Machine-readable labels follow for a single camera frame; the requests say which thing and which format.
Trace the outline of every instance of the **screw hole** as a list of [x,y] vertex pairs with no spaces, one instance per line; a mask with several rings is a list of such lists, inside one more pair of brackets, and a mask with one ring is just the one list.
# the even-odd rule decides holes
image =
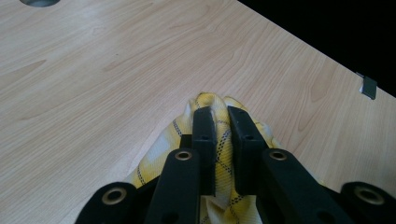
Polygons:
[[280,151],[272,151],[270,152],[270,157],[274,160],[277,161],[285,161],[288,157],[285,155],[285,153],[280,152]]
[[357,186],[354,190],[356,196],[364,202],[381,205],[385,202],[384,198],[372,189]]
[[113,205],[122,202],[126,197],[126,189],[113,188],[108,190],[102,197],[102,202],[107,205]]
[[161,218],[161,222],[165,224],[176,223],[177,220],[178,220],[178,214],[175,212],[163,214],[163,217]]
[[334,217],[332,216],[332,214],[326,212],[326,211],[318,211],[317,213],[318,218],[326,224],[331,224],[335,222]]
[[192,155],[188,151],[181,151],[181,152],[178,152],[175,157],[176,157],[176,159],[178,159],[180,161],[187,161],[187,160],[191,159]]
[[57,4],[60,0],[21,0],[29,7],[50,7]]

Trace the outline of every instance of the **black background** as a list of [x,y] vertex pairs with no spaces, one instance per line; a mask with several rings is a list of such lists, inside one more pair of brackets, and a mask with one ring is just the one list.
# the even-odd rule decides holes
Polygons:
[[240,0],[396,97],[396,7],[392,1]]

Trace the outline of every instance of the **plaid fabric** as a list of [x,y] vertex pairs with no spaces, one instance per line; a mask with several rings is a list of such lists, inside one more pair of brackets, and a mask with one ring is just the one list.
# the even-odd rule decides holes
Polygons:
[[[128,181],[137,188],[161,174],[166,157],[180,144],[182,134],[192,134],[193,112],[210,106],[218,138],[216,159],[216,197],[202,196],[200,223],[261,223],[255,196],[242,196],[235,191],[233,182],[233,145],[227,105],[248,111],[232,97],[221,99],[214,93],[201,92],[186,106],[184,113],[160,134]],[[269,147],[281,148],[270,128],[253,119]]]

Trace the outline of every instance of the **wood grain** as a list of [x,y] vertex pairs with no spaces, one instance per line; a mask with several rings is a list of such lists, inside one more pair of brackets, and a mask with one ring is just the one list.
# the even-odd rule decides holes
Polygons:
[[1,223],[73,223],[200,91],[242,102],[328,187],[396,196],[395,99],[236,1],[0,8]]

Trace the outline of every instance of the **checkered cloth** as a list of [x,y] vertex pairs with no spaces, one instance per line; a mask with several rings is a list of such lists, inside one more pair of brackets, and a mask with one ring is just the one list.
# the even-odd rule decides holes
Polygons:
[[[163,130],[151,149],[130,174],[137,188],[161,174],[169,152],[178,149],[182,134],[192,134],[192,118],[196,109],[210,106],[217,133],[216,197],[202,196],[200,223],[261,223],[255,196],[242,196],[233,182],[233,145],[227,106],[248,110],[232,97],[221,99],[214,93],[201,92],[186,106],[184,113]],[[269,147],[281,148],[270,128],[252,118]]]

